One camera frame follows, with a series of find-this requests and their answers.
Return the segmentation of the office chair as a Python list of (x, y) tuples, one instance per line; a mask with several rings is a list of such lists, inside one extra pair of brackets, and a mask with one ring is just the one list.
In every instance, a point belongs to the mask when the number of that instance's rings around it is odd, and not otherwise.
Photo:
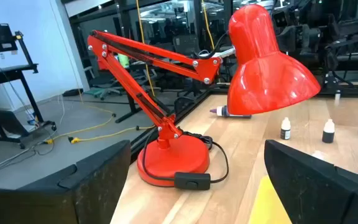
[(90, 89), (84, 91), (84, 94), (92, 95), (100, 100), (104, 100), (107, 95), (112, 94), (122, 96), (122, 87), (116, 85), (118, 81), (109, 70), (98, 70), (98, 76), (94, 74), (92, 67), (84, 68), (84, 72), (91, 75)]

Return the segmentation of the black rolling stand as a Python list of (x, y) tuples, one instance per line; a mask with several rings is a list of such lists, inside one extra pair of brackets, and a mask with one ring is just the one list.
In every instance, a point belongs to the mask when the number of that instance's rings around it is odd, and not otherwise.
[[(13, 36), (16, 38), (16, 44), (20, 44), (20, 47), (25, 55), (25, 58), (27, 60), (26, 65), (17, 65), (13, 67), (7, 67), (7, 68), (1, 68), (0, 67), (0, 84), (3, 83), (10, 83), (14, 80), (20, 80), (22, 83), (22, 86), (24, 87), (24, 90), (27, 94), (27, 97), (31, 103), (32, 111), (27, 111), (27, 114), (32, 116), (34, 118), (34, 121), (37, 122), (37, 126), (39, 128), (44, 128), (48, 125), (51, 126), (52, 130), (56, 130), (56, 124), (53, 121), (46, 121), (43, 119), (41, 112), (39, 110), (39, 107), (37, 106), (35, 99), (33, 97), (33, 94), (27, 84), (27, 81), (25, 79), (25, 76), (23, 74), (26, 70), (32, 70), (34, 73), (38, 72), (37, 64), (34, 63), (29, 55), (29, 52), (27, 50), (27, 47), (25, 46), (25, 43), (23, 41), (23, 34), (19, 31), (16, 31)], [(7, 122), (8, 124), (17, 124), (19, 125), (20, 122), (15, 119), (11, 118), (9, 119), (7, 116), (7, 112), (0, 111), (0, 141), (1, 142), (13, 142), (19, 145), (21, 149), (24, 149), (25, 146), (22, 143), (21, 139), (24, 137), (27, 137), (34, 133), (34, 131), (28, 131), (25, 127), (21, 127), (21, 133), (17, 138), (12, 138), (7, 136), (6, 129), (2, 126), (3, 122)]]

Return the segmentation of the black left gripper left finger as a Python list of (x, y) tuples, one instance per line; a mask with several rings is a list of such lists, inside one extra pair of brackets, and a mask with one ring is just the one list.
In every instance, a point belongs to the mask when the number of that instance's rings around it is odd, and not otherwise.
[(123, 140), (19, 189), (0, 189), (0, 224), (110, 224), (130, 163)]

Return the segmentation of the red desk lamp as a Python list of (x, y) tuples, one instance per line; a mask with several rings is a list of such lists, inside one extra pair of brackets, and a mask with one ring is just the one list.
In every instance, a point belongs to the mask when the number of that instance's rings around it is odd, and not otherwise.
[[(227, 93), (230, 114), (259, 114), (305, 101), (321, 87), (299, 61), (280, 51), (268, 10), (250, 4), (230, 18), (228, 35), (237, 70)], [(175, 116), (166, 114), (116, 59), (126, 55), (148, 65), (211, 84), (222, 56), (211, 52), (196, 58), (147, 45), (108, 32), (94, 30), (88, 47), (100, 68), (109, 70), (152, 120), (158, 138), (145, 145), (137, 158), (140, 178), (150, 185), (208, 190), (214, 180), (207, 173), (210, 143), (183, 131)]]

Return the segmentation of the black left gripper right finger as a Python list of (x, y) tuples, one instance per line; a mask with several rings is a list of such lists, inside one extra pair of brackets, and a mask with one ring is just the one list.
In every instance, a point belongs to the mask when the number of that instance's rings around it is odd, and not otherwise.
[(358, 174), (272, 139), (264, 162), (292, 224), (358, 224)]

